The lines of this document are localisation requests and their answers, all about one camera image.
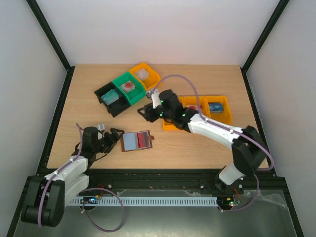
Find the brown leather card holder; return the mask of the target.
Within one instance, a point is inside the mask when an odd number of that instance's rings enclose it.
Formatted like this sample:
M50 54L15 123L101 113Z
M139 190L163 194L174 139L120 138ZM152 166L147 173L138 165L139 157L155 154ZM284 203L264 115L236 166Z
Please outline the brown leather card holder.
M139 132L129 132L123 134L121 137L121 150L122 152L131 152L131 151L140 151L145 149L151 149L153 147L152 141L155 139L154 136L150 134L149 130L146 131L140 131L140 132L146 132L148 134L148 139L150 141L150 147L139 149L138 148L138 140L137 140L137 133Z

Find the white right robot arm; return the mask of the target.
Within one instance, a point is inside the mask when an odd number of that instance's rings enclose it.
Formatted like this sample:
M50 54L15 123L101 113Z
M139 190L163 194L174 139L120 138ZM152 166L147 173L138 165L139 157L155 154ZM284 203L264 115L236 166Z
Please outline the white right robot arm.
M255 174L268 157L269 152L254 127L233 127L208 118L200 110L184 107L170 89L150 91L148 95L151 103L137 110L145 120L163 119L180 130L205 136L231 149L233 162L225 166L214 181L218 192L227 193L237 180Z

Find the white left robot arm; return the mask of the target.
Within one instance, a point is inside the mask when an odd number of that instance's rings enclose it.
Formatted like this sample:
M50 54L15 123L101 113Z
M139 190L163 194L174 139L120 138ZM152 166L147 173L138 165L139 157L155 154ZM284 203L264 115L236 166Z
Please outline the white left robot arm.
M123 137L124 131L103 124L78 128L79 143L61 167L43 177L34 176L29 182L21 221L39 227L56 227L71 200L89 185L85 172L97 160L98 154L107 155Z

